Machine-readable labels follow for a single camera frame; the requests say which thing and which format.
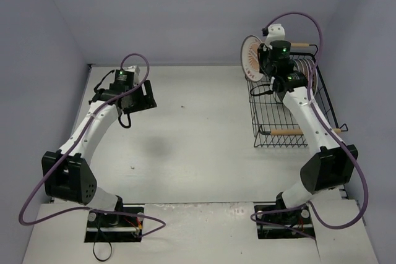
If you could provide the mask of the orange sunburst plate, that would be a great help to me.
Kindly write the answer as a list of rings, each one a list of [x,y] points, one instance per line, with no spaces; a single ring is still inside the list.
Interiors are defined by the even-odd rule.
[[[257,50],[261,43],[261,40],[257,36],[249,35],[244,39],[240,52],[241,66],[245,77],[255,83],[261,81],[264,76],[260,73],[257,54]]]

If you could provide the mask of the teal rimmed white plate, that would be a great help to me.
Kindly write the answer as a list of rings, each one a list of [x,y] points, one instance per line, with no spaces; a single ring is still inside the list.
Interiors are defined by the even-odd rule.
[[[307,75],[307,74],[308,74],[308,70],[307,70],[307,68],[306,68],[305,60],[304,60],[304,59],[300,59],[299,61],[300,61],[300,64],[301,64],[301,71],[302,71],[302,73],[304,73],[305,75]]]

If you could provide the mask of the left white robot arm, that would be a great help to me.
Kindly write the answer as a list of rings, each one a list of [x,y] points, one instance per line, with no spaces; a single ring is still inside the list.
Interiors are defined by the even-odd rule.
[[[112,73],[114,81],[108,88],[95,86],[88,112],[70,139],[56,152],[47,151],[41,165],[43,173],[49,175],[45,181],[48,196],[102,210],[101,219],[115,227],[124,218],[122,199],[98,186],[90,169],[93,154],[114,122],[157,104],[150,81],[139,81],[137,66]]]

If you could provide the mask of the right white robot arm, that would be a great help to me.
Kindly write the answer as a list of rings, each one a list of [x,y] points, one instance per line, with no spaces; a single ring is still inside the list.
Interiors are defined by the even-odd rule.
[[[296,207],[310,201],[315,194],[348,183],[358,151],[334,134],[314,100],[306,76],[294,69],[290,59],[291,44],[276,40],[260,44],[257,56],[260,72],[270,78],[275,93],[296,119],[308,143],[311,158],[300,169],[298,181],[280,193],[273,213],[281,222],[296,214]]]

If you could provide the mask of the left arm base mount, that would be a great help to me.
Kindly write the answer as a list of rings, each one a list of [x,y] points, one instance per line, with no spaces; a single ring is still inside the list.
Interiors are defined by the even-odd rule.
[[[143,218],[90,212],[85,230],[85,243],[141,242]]]

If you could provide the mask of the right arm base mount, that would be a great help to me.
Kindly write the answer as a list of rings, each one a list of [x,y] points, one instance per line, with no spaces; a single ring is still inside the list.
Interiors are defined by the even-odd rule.
[[[308,206],[275,213],[275,204],[255,204],[252,216],[259,240],[315,239],[316,234]]]

